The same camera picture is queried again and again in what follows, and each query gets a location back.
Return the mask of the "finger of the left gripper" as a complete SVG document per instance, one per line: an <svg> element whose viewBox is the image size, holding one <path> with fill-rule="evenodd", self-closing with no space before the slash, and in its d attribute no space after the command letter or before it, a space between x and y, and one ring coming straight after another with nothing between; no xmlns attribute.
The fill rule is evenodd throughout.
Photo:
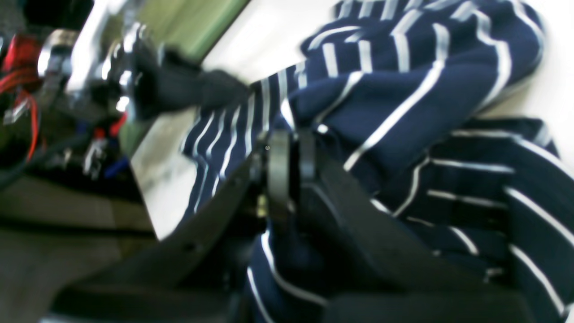
<svg viewBox="0 0 574 323"><path fill-rule="evenodd" d="M138 49L135 67L135 119L152 119L192 106L211 112L240 104L252 93L249 85L228 72L207 71L173 49L160 53Z"/></svg>

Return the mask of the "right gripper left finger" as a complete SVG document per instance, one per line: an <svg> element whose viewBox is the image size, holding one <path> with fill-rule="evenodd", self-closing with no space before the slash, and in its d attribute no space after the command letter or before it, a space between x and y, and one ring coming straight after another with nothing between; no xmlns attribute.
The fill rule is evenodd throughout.
<svg viewBox="0 0 574 323"><path fill-rule="evenodd" d="M270 217L271 172L288 173L291 136L263 134L215 196L159 243L55 297L45 323L252 323L244 290Z"/></svg>

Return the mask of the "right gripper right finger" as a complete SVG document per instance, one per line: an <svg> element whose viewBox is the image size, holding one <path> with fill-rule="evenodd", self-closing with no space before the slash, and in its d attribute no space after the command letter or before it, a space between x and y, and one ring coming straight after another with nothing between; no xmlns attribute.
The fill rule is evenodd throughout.
<svg viewBox="0 0 574 323"><path fill-rule="evenodd" d="M337 323L532 323L525 300L484 284L433 256L389 215L379 214L359 183L297 134L296 223L330 264L346 270L323 318Z"/></svg>

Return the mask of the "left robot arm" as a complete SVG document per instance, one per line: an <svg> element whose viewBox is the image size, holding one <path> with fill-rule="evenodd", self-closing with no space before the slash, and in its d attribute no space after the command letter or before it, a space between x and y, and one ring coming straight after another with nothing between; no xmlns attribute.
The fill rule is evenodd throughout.
<svg viewBox="0 0 574 323"><path fill-rule="evenodd" d="M201 60L245 0L3 0L1 190L28 174L125 184L126 123L246 99Z"/></svg>

